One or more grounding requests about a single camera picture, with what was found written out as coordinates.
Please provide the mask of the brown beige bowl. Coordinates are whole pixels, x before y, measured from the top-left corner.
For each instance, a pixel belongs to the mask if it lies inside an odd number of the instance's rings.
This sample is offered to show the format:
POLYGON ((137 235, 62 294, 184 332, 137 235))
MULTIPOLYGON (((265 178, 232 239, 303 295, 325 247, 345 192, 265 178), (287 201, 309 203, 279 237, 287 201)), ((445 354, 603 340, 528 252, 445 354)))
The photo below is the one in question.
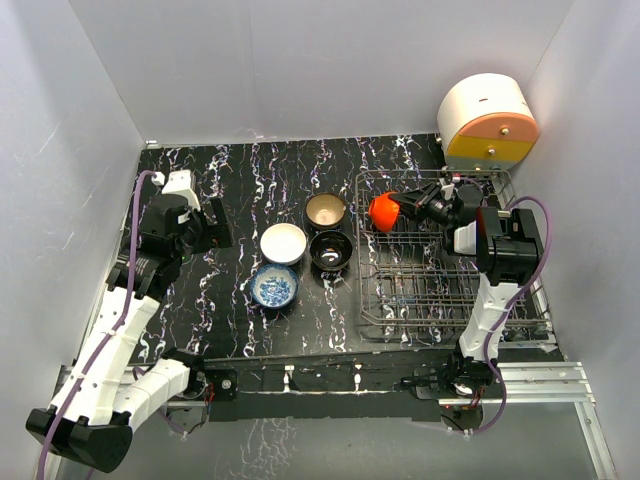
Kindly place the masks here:
POLYGON ((316 229, 337 228, 345 215, 345 201, 333 193, 320 193, 312 196, 305 207, 309 223, 316 229))

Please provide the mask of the blue white patterned bowl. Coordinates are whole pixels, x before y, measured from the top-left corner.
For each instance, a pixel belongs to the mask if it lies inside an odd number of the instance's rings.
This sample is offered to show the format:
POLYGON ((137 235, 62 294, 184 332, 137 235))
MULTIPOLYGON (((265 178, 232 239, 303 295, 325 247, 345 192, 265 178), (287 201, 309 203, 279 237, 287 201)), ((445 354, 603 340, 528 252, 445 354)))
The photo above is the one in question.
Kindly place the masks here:
POLYGON ((251 278, 253 300, 270 309, 289 305, 297 295, 299 280, 288 266, 268 264, 260 267, 251 278))

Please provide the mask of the black glossy bowl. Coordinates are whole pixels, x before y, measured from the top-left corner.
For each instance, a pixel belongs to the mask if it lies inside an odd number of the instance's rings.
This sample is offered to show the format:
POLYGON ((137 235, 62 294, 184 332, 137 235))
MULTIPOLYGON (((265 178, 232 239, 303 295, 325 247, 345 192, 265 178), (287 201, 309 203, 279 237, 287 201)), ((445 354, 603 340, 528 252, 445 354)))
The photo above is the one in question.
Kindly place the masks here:
POLYGON ((345 268, 352 257, 353 245, 341 231, 326 230, 313 237, 309 245, 312 262, 325 272, 336 272, 345 268))

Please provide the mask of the wire dish rack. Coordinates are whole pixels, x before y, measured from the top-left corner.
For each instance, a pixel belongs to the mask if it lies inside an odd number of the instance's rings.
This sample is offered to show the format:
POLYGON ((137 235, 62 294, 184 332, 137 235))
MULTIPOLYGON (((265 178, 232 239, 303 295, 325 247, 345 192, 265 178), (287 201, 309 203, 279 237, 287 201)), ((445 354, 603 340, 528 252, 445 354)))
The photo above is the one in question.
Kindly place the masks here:
POLYGON ((473 309, 479 272, 475 259, 450 254, 445 228, 401 213, 383 233, 372 223, 370 202, 386 192, 407 192, 434 183, 450 198, 454 187, 474 185, 485 203, 501 209, 515 194, 499 171, 366 170, 355 180, 359 306, 368 335, 381 341, 451 345, 473 309))

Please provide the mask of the red bowl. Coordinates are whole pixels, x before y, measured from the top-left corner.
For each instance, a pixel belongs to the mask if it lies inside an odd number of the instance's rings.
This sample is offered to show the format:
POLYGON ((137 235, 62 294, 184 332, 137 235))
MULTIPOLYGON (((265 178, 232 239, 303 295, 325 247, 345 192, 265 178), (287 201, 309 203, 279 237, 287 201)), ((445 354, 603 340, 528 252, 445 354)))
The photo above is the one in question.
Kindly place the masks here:
POLYGON ((390 232, 400 215, 400 205, 391 198, 392 192, 375 197, 369 205, 368 213, 373 225, 381 232, 390 232))

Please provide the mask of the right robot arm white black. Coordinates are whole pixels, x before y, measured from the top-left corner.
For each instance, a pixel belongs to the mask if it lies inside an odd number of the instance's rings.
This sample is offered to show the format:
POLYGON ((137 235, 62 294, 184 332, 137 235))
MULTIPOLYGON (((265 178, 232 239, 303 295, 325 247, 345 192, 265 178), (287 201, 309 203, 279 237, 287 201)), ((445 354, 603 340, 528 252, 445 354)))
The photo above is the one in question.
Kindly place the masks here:
POLYGON ((517 299, 531 286, 544 256, 535 216, 528 209, 503 212, 485 203, 473 185, 454 189, 445 198, 434 183, 389 199, 416 221, 431 220, 445 228, 450 254, 475 259, 479 286, 469 321, 437 373, 438 386, 474 399, 490 386, 498 369, 498 345, 517 299))

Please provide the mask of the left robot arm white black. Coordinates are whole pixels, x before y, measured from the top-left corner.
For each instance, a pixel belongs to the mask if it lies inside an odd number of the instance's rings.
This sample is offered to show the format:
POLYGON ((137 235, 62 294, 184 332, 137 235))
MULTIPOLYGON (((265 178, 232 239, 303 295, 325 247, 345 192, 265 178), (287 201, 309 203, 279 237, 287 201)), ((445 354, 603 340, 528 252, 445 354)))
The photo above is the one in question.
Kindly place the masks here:
POLYGON ((172 348, 131 385, 121 379, 149 320, 160 309, 183 261, 233 240, 222 201, 214 218, 178 194, 159 194, 135 208, 131 243, 107 278, 101 309, 64 385, 46 408, 35 408, 27 430, 42 453, 110 473, 124 460, 135 431, 172 397, 200 396, 206 387, 201 356, 172 348))

